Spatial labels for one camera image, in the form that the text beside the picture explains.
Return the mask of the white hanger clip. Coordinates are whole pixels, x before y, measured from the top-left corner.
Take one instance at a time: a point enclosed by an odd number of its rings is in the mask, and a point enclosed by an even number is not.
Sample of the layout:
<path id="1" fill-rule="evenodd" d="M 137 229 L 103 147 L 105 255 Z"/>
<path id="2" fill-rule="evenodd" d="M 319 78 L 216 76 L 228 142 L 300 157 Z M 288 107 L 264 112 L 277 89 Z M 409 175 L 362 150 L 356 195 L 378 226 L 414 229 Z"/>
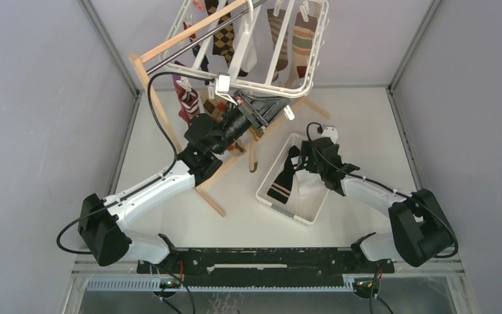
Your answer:
<path id="1" fill-rule="evenodd" d="M 295 114 L 294 114 L 290 105 L 287 105 L 283 108 L 283 113 L 284 113 L 284 116 L 286 117 L 287 120 L 294 120 L 295 119 Z"/>

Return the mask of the black sock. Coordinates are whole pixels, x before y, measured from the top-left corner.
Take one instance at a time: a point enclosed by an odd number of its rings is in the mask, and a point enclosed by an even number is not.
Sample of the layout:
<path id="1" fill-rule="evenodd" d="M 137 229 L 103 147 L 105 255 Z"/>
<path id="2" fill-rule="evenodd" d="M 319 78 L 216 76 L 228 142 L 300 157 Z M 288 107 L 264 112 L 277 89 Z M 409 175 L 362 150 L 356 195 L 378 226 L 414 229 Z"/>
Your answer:
<path id="1" fill-rule="evenodd" d="M 287 204 L 291 196 L 293 176 L 297 169 L 299 155 L 300 150 L 296 146 L 290 147 L 282 171 L 276 176 L 274 182 L 267 191 L 269 197 L 282 204 Z"/>

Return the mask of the beige orange argyle sock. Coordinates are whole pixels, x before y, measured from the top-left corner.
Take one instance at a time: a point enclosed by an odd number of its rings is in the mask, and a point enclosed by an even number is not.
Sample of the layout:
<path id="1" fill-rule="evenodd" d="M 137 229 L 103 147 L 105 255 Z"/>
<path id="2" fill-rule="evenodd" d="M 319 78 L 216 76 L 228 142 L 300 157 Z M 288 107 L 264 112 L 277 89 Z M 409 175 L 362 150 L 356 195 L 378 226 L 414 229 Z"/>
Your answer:
<path id="1" fill-rule="evenodd" d="M 221 122 L 226 113 L 226 104 L 223 101 L 206 98 L 203 102 L 203 108 L 216 122 Z M 242 156 L 246 149 L 241 140 L 238 139 L 228 147 L 227 151 L 234 156 Z"/>

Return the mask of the white plastic clip hanger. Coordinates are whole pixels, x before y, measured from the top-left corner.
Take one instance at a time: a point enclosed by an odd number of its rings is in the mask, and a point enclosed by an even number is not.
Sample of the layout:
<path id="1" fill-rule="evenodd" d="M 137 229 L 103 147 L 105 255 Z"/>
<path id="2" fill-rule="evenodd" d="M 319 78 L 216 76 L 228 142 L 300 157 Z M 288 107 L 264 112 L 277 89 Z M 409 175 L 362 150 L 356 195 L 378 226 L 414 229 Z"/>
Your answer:
<path id="1" fill-rule="evenodd" d="M 299 98 L 309 94 L 329 22 L 328 1 L 219 1 L 192 22 L 189 1 L 168 39 L 141 56 L 147 69 L 205 79 L 217 91 L 241 88 Z"/>

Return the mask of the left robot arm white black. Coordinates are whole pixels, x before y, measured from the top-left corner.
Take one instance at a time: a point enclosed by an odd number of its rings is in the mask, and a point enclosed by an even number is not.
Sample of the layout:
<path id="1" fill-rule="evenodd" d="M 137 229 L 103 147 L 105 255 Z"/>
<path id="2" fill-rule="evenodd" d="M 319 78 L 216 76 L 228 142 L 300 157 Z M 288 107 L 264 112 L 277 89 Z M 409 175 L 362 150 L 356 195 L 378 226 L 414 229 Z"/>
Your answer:
<path id="1" fill-rule="evenodd" d="M 173 271 L 178 255 L 159 235 L 139 234 L 131 223 L 169 198 L 209 180 L 222 166 L 223 154 L 250 128 L 266 129 L 291 99 L 280 96 L 251 96 L 236 90 L 221 121 L 208 114 L 190 120 L 184 136 L 186 148 L 172 165 L 143 182 L 101 199 L 96 194 L 82 202 L 78 233 L 100 266 L 123 258 L 153 263 L 163 273 Z"/>

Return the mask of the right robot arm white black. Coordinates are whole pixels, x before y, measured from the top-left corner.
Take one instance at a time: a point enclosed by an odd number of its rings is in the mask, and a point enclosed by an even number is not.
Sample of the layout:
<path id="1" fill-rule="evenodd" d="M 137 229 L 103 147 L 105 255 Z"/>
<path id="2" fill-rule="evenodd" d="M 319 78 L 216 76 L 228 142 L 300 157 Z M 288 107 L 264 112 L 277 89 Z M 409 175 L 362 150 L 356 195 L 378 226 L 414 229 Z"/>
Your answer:
<path id="1" fill-rule="evenodd" d="M 434 193 L 390 188 L 344 163 L 339 146 L 328 137 L 301 144 L 304 168 L 320 176 L 324 186 L 342 197 L 359 200 L 389 218 L 388 233 L 371 232 L 352 244 L 352 265 L 368 272 L 378 261 L 402 260 L 419 267 L 432 258 L 458 253 L 458 240 Z"/>

